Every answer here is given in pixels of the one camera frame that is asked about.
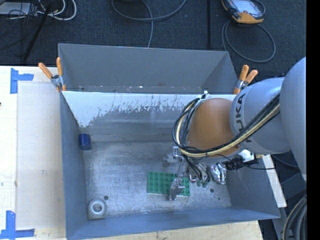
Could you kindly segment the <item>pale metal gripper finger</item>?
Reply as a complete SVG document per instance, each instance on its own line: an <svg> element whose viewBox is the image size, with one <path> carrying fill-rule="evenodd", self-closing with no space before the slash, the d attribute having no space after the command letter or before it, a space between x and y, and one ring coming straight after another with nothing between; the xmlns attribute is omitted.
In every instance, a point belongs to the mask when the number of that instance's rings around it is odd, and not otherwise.
<svg viewBox="0 0 320 240"><path fill-rule="evenodd" d="M172 147L172 151L168 152L163 158L163 166L168 167L170 165L179 163L182 161L180 156L180 150L177 146Z"/></svg>
<svg viewBox="0 0 320 240"><path fill-rule="evenodd" d="M174 178L169 188L167 200L174 201L176 197L179 194L181 194L184 189L185 189L185 186L183 185L183 179L181 177Z"/></svg>

